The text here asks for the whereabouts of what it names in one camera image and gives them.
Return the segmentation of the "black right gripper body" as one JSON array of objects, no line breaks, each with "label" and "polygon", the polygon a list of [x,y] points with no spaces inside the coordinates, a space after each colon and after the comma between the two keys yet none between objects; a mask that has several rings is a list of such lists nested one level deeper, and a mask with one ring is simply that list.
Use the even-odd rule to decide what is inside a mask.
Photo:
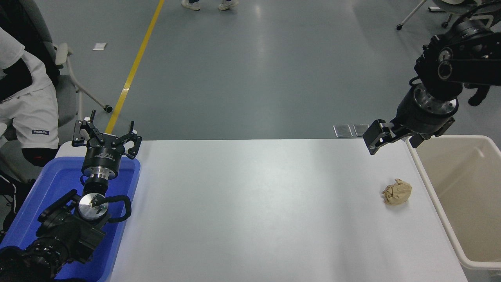
[{"label": "black right gripper body", "polygon": [[454,123],[456,100],[441,101],[427,91],[408,91],[393,119],[393,133],[441,136]]}]

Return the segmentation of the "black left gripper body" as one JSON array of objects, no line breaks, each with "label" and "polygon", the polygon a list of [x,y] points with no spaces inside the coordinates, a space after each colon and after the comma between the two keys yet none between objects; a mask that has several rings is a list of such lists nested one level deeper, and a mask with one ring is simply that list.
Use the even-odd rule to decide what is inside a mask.
[{"label": "black left gripper body", "polygon": [[112,135],[104,135],[104,144],[98,142],[98,138],[92,137],[87,141],[86,155],[82,165],[83,170],[101,166],[109,170],[118,170],[122,155],[125,152],[124,143]]}]

